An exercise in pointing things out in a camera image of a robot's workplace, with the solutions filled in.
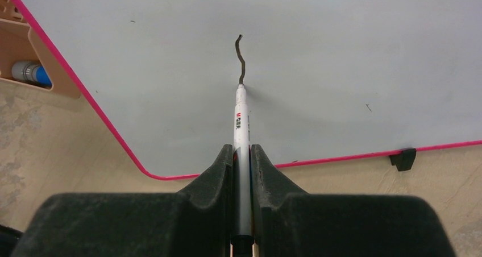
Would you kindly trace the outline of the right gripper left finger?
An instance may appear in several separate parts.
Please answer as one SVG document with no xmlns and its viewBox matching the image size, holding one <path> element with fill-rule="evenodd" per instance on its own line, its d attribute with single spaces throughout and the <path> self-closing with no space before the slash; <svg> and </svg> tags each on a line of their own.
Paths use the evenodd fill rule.
<svg viewBox="0 0 482 257">
<path fill-rule="evenodd" d="M 228 256 L 231 145 L 176 193 L 62 193 L 36 211 L 14 256 Z"/>
</svg>

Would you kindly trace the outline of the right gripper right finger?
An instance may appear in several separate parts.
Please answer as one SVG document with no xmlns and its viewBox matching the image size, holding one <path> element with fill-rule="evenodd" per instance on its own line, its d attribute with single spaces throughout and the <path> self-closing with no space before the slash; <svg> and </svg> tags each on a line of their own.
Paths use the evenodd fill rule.
<svg viewBox="0 0 482 257">
<path fill-rule="evenodd" d="M 454 256 L 434 209 L 407 195 L 310 194 L 251 147 L 258 256 Z"/>
</svg>

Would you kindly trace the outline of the white whiteboard marker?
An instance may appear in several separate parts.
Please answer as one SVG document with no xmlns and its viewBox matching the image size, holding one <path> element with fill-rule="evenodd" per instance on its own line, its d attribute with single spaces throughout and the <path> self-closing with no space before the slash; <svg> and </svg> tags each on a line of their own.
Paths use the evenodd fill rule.
<svg viewBox="0 0 482 257">
<path fill-rule="evenodd" d="M 233 143 L 233 256 L 252 256 L 251 147 L 247 91 L 243 84 L 236 90 Z"/>
</svg>

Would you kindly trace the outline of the pink-framed whiteboard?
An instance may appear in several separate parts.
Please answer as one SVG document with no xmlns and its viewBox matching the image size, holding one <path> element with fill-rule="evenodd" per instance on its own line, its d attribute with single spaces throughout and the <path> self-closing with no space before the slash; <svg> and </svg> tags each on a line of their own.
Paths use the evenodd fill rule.
<svg viewBox="0 0 482 257">
<path fill-rule="evenodd" d="M 481 143 L 481 0 L 12 0 L 138 168 L 282 166 Z"/>
</svg>

